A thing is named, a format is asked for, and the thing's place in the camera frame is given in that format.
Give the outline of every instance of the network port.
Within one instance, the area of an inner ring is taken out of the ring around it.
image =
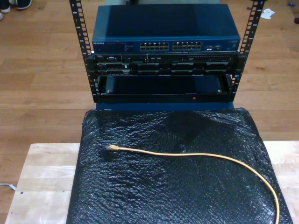
[[[174,42],[172,44],[172,50],[176,51],[189,51],[201,49],[201,42],[190,41],[190,42]]]
[[[140,51],[147,51],[147,50],[169,50],[169,43],[165,42],[154,42],[154,43],[141,43],[140,44]]]

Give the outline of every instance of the black rack frame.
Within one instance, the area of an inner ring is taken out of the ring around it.
[[[115,103],[115,102],[122,102],[123,99],[126,99],[128,102],[134,102],[135,99],[138,102],[141,102],[141,99],[145,102],[149,102],[148,99],[153,100],[153,102],[194,102],[191,99],[194,99],[197,95],[184,95],[184,94],[171,94],[168,96],[167,100],[162,100],[163,96],[160,96],[159,94],[155,96],[151,96],[150,98],[146,99],[143,95],[134,95],[129,96],[130,99],[126,96],[103,96],[100,93],[100,88],[98,86],[98,76],[96,74],[95,69],[95,62],[93,53],[91,51],[91,45],[89,42],[88,32],[86,29],[86,23],[84,19],[83,14],[83,8],[81,0],[69,0],[71,11],[77,31],[77,36],[81,48],[82,57],[85,62],[85,68],[89,80],[89,85],[92,91],[93,100],[95,103],[102,103],[102,102],[109,102],[109,103]],[[206,96],[206,97],[200,97],[198,99],[201,99],[200,102],[232,102],[234,101],[242,73],[250,52],[250,48],[254,39],[254,36],[256,34],[256,29],[258,26],[258,22],[261,17],[261,13],[263,11],[265,0],[253,0],[253,4],[251,7],[251,12],[249,15],[249,19],[247,22],[246,30],[243,36],[243,40],[241,43],[241,47],[238,53],[238,62],[235,67],[235,70],[232,71],[232,84],[230,86],[230,94],[228,97],[224,98],[220,94],[215,94],[214,96]]]

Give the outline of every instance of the shoe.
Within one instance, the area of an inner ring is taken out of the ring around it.
[[[0,11],[2,13],[9,13],[10,12],[10,3],[8,0],[1,0],[0,1]]]
[[[24,10],[26,8],[29,8],[29,6],[31,6],[32,0],[15,0],[15,2],[16,2],[17,9]]]

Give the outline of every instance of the cable connector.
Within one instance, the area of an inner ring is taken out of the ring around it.
[[[107,150],[111,150],[111,151],[118,151],[118,148],[119,146],[115,146],[115,145],[110,145],[106,147]]]

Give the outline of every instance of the white paper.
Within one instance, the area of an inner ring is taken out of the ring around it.
[[[267,8],[263,11],[261,17],[267,20],[271,19],[271,16],[274,14],[275,12],[272,11],[271,9]]]

